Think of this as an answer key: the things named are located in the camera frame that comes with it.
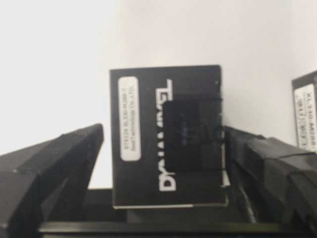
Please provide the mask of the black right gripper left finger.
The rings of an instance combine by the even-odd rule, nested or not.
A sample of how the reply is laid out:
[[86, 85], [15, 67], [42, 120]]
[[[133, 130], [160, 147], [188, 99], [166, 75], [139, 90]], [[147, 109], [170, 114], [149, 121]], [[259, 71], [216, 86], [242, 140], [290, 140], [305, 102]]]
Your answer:
[[1, 155], [1, 237], [35, 238], [41, 222], [75, 218], [103, 140], [98, 123]]

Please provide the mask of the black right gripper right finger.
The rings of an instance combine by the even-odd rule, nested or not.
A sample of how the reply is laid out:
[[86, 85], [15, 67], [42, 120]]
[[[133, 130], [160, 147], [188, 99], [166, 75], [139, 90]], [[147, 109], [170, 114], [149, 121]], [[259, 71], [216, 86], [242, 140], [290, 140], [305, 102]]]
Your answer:
[[224, 142], [234, 198], [249, 221], [316, 223], [316, 153], [232, 127]]

